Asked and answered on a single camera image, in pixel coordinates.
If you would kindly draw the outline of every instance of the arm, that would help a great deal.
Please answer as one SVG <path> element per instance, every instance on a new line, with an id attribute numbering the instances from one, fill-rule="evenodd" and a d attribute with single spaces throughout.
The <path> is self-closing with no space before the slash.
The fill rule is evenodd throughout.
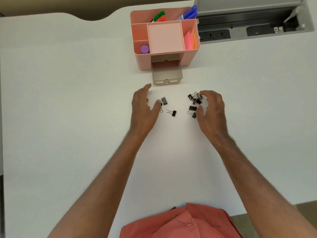
<path id="1" fill-rule="evenodd" d="M 251 164 L 229 136 L 224 101 L 214 91 L 201 91 L 208 109 L 197 109 L 202 132 L 220 154 L 251 222 L 263 237 L 317 237 L 317 231 Z"/>
<path id="2" fill-rule="evenodd" d="M 161 109 L 152 110 L 146 98 L 151 84 L 136 91 L 132 101 L 130 130 L 86 191 L 59 221 L 48 238 L 107 237 L 128 181 L 135 156 L 152 130 Z"/>

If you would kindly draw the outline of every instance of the purple cap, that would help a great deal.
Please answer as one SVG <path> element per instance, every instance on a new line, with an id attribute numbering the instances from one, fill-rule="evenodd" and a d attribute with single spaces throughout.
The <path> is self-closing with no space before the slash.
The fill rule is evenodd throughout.
<path id="1" fill-rule="evenodd" d="M 148 46 L 143 45 L 143 46 L 141 47 L 141 53 L 142 53 L 142 54 L 147 54 L 147 53 L 149 53 L 149 52 L 150 52 L 150 49 L 149 49 Z"/>

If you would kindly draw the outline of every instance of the forearm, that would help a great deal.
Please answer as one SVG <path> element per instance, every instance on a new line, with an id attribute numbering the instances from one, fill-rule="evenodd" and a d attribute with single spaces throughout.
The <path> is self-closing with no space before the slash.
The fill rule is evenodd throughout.
<path id="1" fill-rule="evenodd" d="M 143 139 L 129 132 L 49 238 L 107 237 Z"/>
<path id="2" fill-rule="evenodd" d="M 260 237 L 316 237 L 316 230 L 227 138 L 215 145 Z"/>

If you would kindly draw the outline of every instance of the desk organizer compartment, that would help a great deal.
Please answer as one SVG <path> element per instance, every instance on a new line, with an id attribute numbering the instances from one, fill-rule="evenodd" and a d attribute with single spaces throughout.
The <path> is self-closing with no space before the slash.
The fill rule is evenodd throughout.
<path id="1" fill-rule="evenodd" d="M 132 11 L 130 14 L 134 54 L 138 68 L 142 71 L 152 69 L 154 84 L 180 81 L 181 67 L 190 65 L 200 48 L 196 19 L 176 21 L 190 8 Z M 161 11 L 165 12 L 166 21 L 149 23 Z M 195 33 L 197 49 L 185 50 L 184 36 L 192 30 Z M 141 54 L 142 45 L 149 47 L 148 54 Z M 175 76 L 167 75 L 168 70 Z"/>

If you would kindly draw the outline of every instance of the hand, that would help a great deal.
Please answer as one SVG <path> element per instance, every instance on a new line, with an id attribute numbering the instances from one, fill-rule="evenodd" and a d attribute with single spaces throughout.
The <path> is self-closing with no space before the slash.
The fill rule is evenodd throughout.
<path id="1" fill-rule="evenodd" d="M 151 84 L 146 84 L 143 88 L 136 91 L 132 100 L 132 117 L 130 131 L 145 139 L 154 127 L 161 110 L 161 101 L 157 100 L 150 110 L 146 96 Z"/>
<path id="2" fill-rule="evenodd" d="M 216 148 L 226 139 L 230 139 L 224 114 L 224 101 L 215 91 L 200 91 L 207 97 L 208 108 L 204 115 L 204 108 L 200 105 L 196 111 L 201 131 Z"/>

